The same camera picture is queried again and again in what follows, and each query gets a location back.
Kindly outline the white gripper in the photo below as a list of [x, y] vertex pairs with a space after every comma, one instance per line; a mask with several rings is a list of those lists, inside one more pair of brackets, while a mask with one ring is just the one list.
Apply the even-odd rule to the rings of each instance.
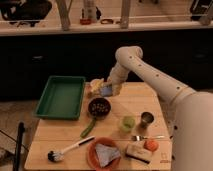
[[112, 92], [114, 96], [120, 94], [122, 89], [122, 83], [124, 83], [128, 78], [129, 70], [119, 63], [111, 69], [107, 81], [112, 85]]

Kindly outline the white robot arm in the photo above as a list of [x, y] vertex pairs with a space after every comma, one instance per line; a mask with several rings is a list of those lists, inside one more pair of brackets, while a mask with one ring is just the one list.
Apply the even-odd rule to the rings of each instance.
[[109, 74], [113, 89], [132, 71], [174, 108], [171, 171], [213, 171], [213, 93], [194, 90], [142, 57], [139, 46], [116, 50], [116, 64]]

